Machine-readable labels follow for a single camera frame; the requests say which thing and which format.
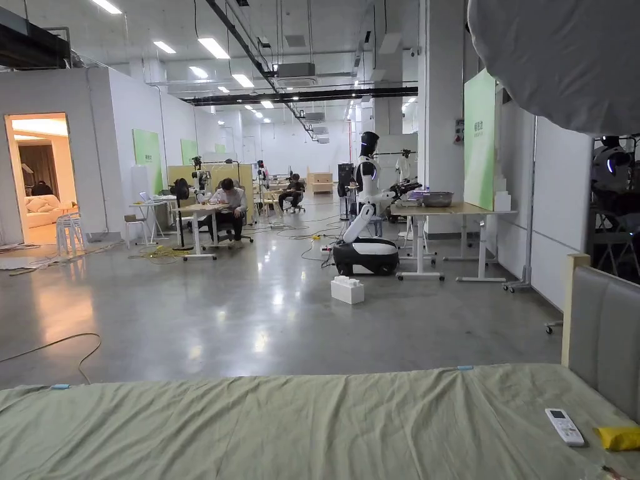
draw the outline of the air conditioner remote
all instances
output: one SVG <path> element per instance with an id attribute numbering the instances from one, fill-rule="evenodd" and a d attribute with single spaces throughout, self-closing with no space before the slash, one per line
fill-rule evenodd
<path id="1" fill-rule="evenodd" d="M 582 447 L 584 439 L 578 427 L 569 418 L 562 408 L 545 408 L 547 417 L 551 420 L 560 438 L 570 447 Z"/>

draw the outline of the green sign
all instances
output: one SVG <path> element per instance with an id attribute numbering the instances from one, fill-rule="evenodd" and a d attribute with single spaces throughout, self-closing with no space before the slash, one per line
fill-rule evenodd
<path id="1" fill-rule="evenodd" d="M 483 70 L 465 83 L 465 202 L 493 210 L 495 80 Z"/>
<path id="2" fill-rule="evenodd" d="M 133 129 L 133 149 L 136 155 L 136 165 L 146 165 L 149 170 L 153 193 L 160 192 L 163 189 L 163 182 L 158 134 Z"/>
<path id="3" fill-rule="evenodd" d="M 182 138 L 180 139 L 180 147 L 182 149 L 182 164 L 193 165 L 192 158 L 198 156 L 198 142 Z"/>

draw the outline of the sofa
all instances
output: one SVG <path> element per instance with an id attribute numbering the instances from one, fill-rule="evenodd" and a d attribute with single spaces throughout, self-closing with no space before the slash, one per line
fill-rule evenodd
<path id="1" fill-rule="evenodd" d="M 72 202 L 61 204 L 55 195 L 25 196 L 24 206 L 28 228 L 50 225 L 63 214 L 77 212 L 77 206 Z"/>

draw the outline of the gray upholstered headboard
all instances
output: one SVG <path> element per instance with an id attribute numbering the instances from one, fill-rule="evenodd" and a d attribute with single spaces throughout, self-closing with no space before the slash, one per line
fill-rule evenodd
<path id="1" fill-rule="evenodd" d="M 572 270 L 563 363 L 638 422 L 640 286 L 587 266 Z"/>

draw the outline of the bed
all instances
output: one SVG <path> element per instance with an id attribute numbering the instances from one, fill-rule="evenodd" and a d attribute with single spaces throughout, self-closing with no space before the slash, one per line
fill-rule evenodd
<path id="1" fill-rule="evenodd" d="M 640 452 L 609 453 L 592 429 L 637 419 L 640 289 L 578 263 L 566 365 L 4 390 L 0 477 L 579 480 L 608 465 L 639 478 Z M 628 369 L 607 359 L 612 346 L 628 349 Z M 550 407 L 587 447 L 564 445 Z"/>

